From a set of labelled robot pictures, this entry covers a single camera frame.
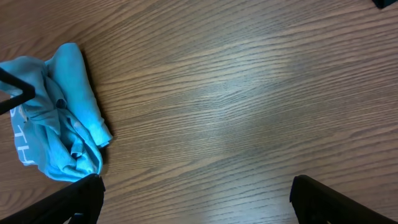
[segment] light blue cloth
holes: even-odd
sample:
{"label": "light blue cloth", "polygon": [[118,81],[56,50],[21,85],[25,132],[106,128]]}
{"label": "light blue cloth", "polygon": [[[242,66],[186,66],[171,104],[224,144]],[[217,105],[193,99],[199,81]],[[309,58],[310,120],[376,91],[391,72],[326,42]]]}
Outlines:
{"label": "light blue cloth", "polygon": [[[100,174],[98,150],[112,135],[104,124],[77,44],[62,45],[43,62],[19,57],[0,67],[35,87],[35,98],[10,111],[18,156],[54,180],[75,182]],[[11,97],[21,90],[0,82]]]}

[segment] wooden surface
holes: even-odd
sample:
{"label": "wooden surface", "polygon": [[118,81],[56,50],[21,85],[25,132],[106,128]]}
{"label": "wooden surface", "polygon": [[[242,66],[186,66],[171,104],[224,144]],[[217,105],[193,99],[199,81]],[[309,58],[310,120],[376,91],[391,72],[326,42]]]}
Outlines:
{"label": "wooden surface", "polygon": [[[398,4],[0,1],[0,60],[84,51],[114,134],[99,223],[297,223],[307,174],[398,221]],[[0,218],[65,186],[0,116]]]}

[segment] wooden table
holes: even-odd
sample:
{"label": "wooden table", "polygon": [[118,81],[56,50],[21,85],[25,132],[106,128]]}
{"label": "wooden table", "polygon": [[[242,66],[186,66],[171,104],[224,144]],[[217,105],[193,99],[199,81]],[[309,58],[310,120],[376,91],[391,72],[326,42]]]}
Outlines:
{"label": "wooden table", "polygon": [[[307,174],[398,221],[398,4],[0,1],[0,60],[86,55],[114,140],[99,223],[297,223]],[[0,116],[0,218],[65,186]]]}

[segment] light blue t-shirt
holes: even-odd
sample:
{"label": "light blue t-shirt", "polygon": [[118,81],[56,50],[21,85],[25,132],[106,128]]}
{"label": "light blue t-shirt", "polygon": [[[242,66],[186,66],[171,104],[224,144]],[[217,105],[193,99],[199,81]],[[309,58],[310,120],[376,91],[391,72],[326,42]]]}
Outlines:
{"label": "light blue t-shirt", "polygon": [[[54,180],[75,182],[100,174],[98,150],[112,135],[104,124],[77,44],[62,45],[47,62],[19,57],[0,67],[35,87],[35,98],[10,110],[14,142],[25,166]],[[21,90],[0,82],[11,96]]]}

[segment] black object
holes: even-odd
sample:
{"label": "black object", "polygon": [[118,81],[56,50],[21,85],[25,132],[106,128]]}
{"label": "black object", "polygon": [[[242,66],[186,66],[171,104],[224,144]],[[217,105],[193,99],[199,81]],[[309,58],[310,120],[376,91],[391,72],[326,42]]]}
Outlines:
{"label": "black object", "polygon": [[22,90],[22,94],[0,102],[0,115],[35,97],[35,88],[0,68],[0,81]]}
{"label": "black object", "polygon": [[0,221],[0,224],[96,223],[104,202],[105,186],[97,174],[75,182],[47,198]]}
{"label": "black object", "polygon": [[300,224],[397,224],[306,175],[294,177],[290,202]]}
{"label": "black object", "polygon": [[376,6],[379,9],[384,9],[385,7],[391,5],[392,3],[396,2],[397,0],[373,0]]}

